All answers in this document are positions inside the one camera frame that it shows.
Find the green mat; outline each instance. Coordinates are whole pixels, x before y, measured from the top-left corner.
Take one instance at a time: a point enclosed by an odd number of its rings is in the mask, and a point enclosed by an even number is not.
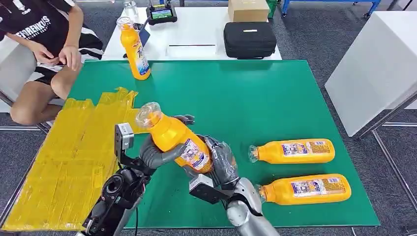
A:
[[[134,106],[156,101],[170,116],[192,114],[190,128],[227,142],[240,176],[253,184],[283,177],[339,173],[352,188],[340,203],[279,206],[263,204],[276,227],[379,225],[357,172],[340,138],[306,61],[154,61],[145,81],[135,80],[126,61],[87,62],[69,97],[98,102],[116,87],[136,90]],[[137,156],[145,135],[135,136],[128,155]],[[327,138],[336,157],[327,164],[250,163],[249,145],[274,140]],[[175,163],[159,168],[139,206],[139,227],[231,227],[222,204],[211,205],[188,194],[188,181]],[[127,225],[135,227],[135,216]]]

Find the person's leg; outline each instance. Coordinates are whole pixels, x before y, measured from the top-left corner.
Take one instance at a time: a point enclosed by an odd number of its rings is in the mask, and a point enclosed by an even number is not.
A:
[[[27,82],[10,109],[10,116],[23,125],[53,120],[61,110],[61,106],[48,105],[53,97],[51,86],[37,81]]]
[[[64,100],[67,98],[80,70],[73,71],[68,68],[68,66],[64,66],[64,68],[52,78],[51,87],[58,97]]]

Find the metal frame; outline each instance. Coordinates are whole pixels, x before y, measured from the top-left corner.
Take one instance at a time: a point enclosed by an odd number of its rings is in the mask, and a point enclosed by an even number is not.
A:
[[[385,122],[382,126],[417,127],[417,123],[408,123],[408,122]]]
[[[363,17],[365,19],[368,19],[372,12],[377,8],[377,6],[379,5],[379,3],[381,2],[381,0],[359,0],[359,1],[352,1],[352,0],[284,0],[284,4],[282,6],[282,16],[285,17],[287,16],[287,10],[288,10],[288,5],[290,4],[290,1],[341,1],[341,2],[354,2],[354,5],[357,2],[371,2],[372,6],[369,9],[369,11],[367,13],[365,13],[363,15]]]
[[[407,99],[405,99],[403,102],[398,104],[394,109],[390,110],[385,116],[383,116],[382,118],[377,120],[375,123],[373,123],[370,127],[368,128],[363,127],[362,129],[360,129],[358,133],[354,135],[354,138],[362,138],[363,136],[367,135],[372,130],[375,130],[380,126],[385,125],[388,120],[393,118],[396,114],[398,114],[400,111],[408,107],[410,104],[412,104],[416,100],[417,100],[417,90],[413,94],[411,94],[411,96],[409,96]]]
[[[374,135],[375,139],[377,140],[378,145],[380,146],[382,152],[384,153],[384,156],[385,156],[387,162],[391,166],[391,169],[394,171],[394,174],[397,177],[397,179],[400,181],[401,187],[406,192],[407,197],[410,199],[410,202],[413,205],[414,210],[417,213],[417,200],[414,197],[413,192],[411,191],[410,187],[408,186],[407,182],[405,181],[403,175],[401,174],[400,170],[398,169],[397,165],[395,164],[394,159],[391,157],[390,153],[388,152],[387,147],[382,142],[382,139],[379,136],[379,134],[377,133],[377,131],[372,130],[372,134]]]
[[[410,6],[410,4],[413,2],[413,0],[410,0],[407,5],[403,8],[403,11],[407,10],[407,8]]]
[[[13,106],[13,101],[3,92],[0,90],[0,100],[5,102],[10,107]],[[48,125],[46,122],[42,122],[36,125],[37,129],[34,127],[24,127],[24,126],[0,126],[0,130],[19,130],[19,131],[43,131],[45,134],[48,134],[49,130],[51,129],[51,126]]]

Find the plastic bottle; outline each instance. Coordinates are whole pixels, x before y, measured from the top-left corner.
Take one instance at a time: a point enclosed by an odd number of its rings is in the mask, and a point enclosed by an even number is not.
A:
[[[132,20],[129,17],[120,17],[117,25],[121,30],[121,44],[126,50],[133,77],[138,80],[147,79],[150,75],[149,63],[145,58],[139,34],[133,28]]]
[[[150,102],[141,107],[136,122],[139,127],[150,132],[153,141],[162,151],[171,150],[180,143],[186,144],[184,153],[175,159],[178,165],[189,165],[202,174],[211,171],[212,161],[206,143],[180,120],[163,114],[158,103]]]
[[[333,160],[334,147],[328,139],[273,141],[249,146],[249,160],[271,164],[325,163]]]
[[[256,184],[262,202],[280,205],[334,203],[350,198],[352,191],[340,174],[282,178],[271,184]]]

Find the floor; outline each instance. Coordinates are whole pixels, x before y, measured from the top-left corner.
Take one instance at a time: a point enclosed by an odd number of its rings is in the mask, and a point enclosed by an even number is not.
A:
[[[139,6],[147,6],[147,0],[137,0]],[[389,0],[383,0],[380,10],[385,10]],[[122,11],[116,1],[79,3],[84,10],[85,22],[107,44],[114,29],[114,22]],[[227,6],[226,2],[187,1],[186,6]],[[278,40],[283,59],[306,59],[310,64],[325,101],[328,104],[350,157],[368,193],[369,199],[381,222],[379,227],[341,228],[285,228],[278,229],[283,236],[401,236],[403,227],[417,225],[416,212],[399,185],[394,173],[385,161],[375,138],[368,135],[362,140],[347,137],[340,119],[324,89],[324,83],[353,42],[365,20],[362,15],[369,3],[292,2],[288,15],[282,18],[276,13],[270,24]],[[417,122],[417,111],[402,111],[393,121]],[[0,126],[12,124],[7,114],[0,114]],[[381,127],[378,133],[395,159],[411,190],[417,193],[417,132],[415,128]],[[21,176],[36,154],[45,136],[40,132],[0,133],[0,210],[4,208]],[[140,230],[142,236],[237,236],[234,229],[181,229]],[[133,235],[124,231],[122,235]],[[73,232],[36,232],[20,235],[74,235]]]

